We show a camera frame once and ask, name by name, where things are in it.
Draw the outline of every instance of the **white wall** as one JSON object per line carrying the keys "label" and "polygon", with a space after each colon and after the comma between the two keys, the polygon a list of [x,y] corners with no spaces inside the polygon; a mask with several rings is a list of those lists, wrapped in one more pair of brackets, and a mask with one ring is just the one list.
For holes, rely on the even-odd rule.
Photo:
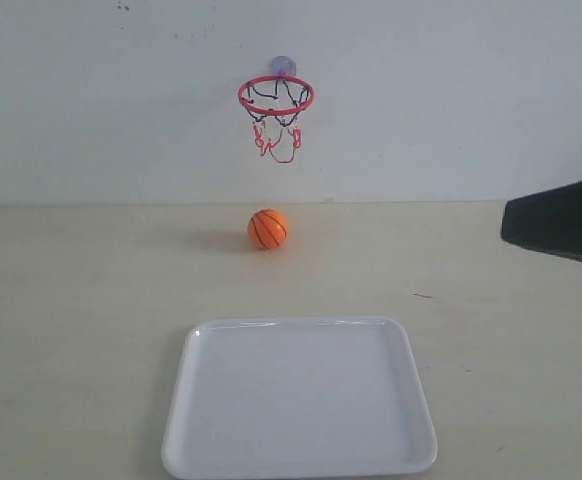
{"label": "white wall", "polygon": [[[0,0],[0,204],[507,198],[582,178],[582,0]],[[237,87],[317,90],[254,150]]]}

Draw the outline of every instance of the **table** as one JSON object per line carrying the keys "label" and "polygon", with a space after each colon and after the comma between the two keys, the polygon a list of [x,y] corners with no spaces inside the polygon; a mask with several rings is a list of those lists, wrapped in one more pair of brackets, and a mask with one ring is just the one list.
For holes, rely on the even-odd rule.
{"label": "table", "polygon": [[582,478],[582,264],[499,239],[502,203],[0,208],[0,480],[167,479],[185,335],[214,318],[384,315],[440,454],[421,479]]}

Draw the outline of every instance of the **red rim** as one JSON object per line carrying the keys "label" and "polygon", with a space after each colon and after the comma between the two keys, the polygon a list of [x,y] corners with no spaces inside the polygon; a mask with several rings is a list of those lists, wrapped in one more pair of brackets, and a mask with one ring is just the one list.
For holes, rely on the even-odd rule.
{"label": "red rim", "polygon": [[[309,99],[306,102],[302,102],[297,107],[288,108],[286,110],[274,110],[274,109],[255,107],[251,103],[249,103],[249,100],[247,100],[246,98],[244,98],[242,96],[244,91],[247,88],[249,88],[249,86],[257,85],[258,83],[262,83],[262,82],[271,82],[274,80],[286,80],[287,82],[297,83],[298,85],[302,85],[304,88],[306,88],[309,91]],[[253,80],[249,80],[247,83],[242,85],[240,87],[240,89],[238,90],[238,100],[240,101],[240,104],[244,108],[246,108],[247,110],[249,110],[253,113],[258,113],[260,115],[285,116],[285,115],[294,115],[298,112],[303,112],[311,106],[311,104],[313,103],[314,96],[315,96],[315,91],[313,90],[313,87],[311,85],[309,85],[307,82],[305,82],[304,80],[302,80],[298,77],[290,77],[288,75],[265,75],[263,77],[257,77],[257,78],[254,78]]]}

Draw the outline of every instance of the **white tray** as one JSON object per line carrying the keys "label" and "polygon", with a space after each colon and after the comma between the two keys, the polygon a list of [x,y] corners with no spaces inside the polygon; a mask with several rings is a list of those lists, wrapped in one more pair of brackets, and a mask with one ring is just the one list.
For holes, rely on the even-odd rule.
{"label": "white tray", "polygon": [[397,475],[436,454],[394,320],[219,320],[187,338],[162,446],[177,478]]}

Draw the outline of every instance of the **orange ball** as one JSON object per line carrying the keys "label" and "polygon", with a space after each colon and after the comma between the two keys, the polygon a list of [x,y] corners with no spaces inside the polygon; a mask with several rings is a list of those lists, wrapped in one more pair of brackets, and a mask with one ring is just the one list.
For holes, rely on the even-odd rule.
{"label": "orange ball", "polygon": [[249,220],[249,238],[263,250],[279,247],[287,239],[289,223],[277,210],[260,210]]}

